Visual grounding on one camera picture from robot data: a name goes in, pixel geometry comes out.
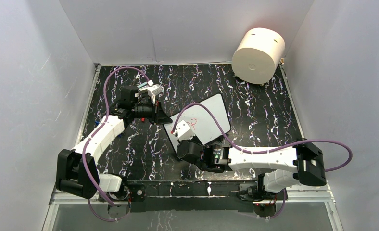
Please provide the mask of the black framed whiteboard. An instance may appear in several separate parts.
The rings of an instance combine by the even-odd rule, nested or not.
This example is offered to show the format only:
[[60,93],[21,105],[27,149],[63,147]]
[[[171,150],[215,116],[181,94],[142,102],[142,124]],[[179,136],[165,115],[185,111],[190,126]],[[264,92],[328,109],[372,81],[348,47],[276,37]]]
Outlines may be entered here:
[[186,109],[180,118],[177,118],[180,111],[176,111],[170,116],[172,122],[163,124],[167,139],[170,142],[167,151],[170,157],[177,159],[178,138],[171,133],[175,121],[185,121],[194,132],[195,141],[200,145],[210,145],[222,137],[216,121],[223,132],[228,134],[231,131],[228,110],[222,93],[214,94],[200,101],[199,104]]

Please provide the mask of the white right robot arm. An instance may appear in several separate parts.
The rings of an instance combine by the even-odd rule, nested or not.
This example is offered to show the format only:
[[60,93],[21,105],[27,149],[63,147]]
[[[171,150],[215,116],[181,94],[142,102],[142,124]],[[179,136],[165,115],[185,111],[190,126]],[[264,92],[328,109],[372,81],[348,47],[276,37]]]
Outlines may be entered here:
[[326,185],[322,151],[306,140],[273,149],[240,147],[228,144],[201,145],[181,141],[176,150],[179,160],[194,164],[201,171],[223,173],[247,168],[270,169],[259,177],[257,195],[269,199],[275,193],[295,184],[312,187]]

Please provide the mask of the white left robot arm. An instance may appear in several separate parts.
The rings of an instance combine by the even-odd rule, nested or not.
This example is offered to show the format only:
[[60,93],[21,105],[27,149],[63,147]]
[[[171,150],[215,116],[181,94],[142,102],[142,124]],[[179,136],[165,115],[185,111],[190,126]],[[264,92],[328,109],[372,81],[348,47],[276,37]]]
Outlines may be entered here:
[[117,200],[129,195],[129,187],[116,174],[100,174],[97,163],[111,142],[121,135],[135,119],[147,119],[151,124],[172,123],[164,112],[158,95],[164,91],[159,84],[145,87],[126,86],[121,96],[109,105],[106,115],[96,128],[70,150],[63,149],[57,158],[57,190],[91,199],[96,193],[112,204],[106,195],[111,193]]

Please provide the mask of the teal and cream eraser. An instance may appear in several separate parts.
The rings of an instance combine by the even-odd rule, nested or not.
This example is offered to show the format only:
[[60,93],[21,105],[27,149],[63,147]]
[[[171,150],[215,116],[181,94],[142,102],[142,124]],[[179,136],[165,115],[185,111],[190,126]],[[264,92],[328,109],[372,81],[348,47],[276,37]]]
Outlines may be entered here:
[[144,82],[140,85],[137,85],[137,87],[138,87],[139,91],[144,91],[149,87],[149,84],[147,82]]

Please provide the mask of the cream cylindrical container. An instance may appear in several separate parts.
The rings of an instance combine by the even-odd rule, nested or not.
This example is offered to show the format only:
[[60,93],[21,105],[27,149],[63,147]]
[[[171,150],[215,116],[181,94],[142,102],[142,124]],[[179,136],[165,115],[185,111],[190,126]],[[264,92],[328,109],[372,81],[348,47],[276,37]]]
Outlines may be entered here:
[[265,84],[273,77],[284,50],[285,41],[279,33],[267,28],[253,28],[245,34],[233,54],[232,70],[243,81]]

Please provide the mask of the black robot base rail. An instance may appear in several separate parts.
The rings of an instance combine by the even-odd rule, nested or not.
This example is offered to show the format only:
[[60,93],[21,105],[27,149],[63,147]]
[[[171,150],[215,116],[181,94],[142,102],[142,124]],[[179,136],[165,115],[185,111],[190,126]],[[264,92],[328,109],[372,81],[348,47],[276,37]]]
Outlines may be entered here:
[[256,180],[130,181],[133,212],[221,211],[264,212],[272,215],[282,192],[264,192]]

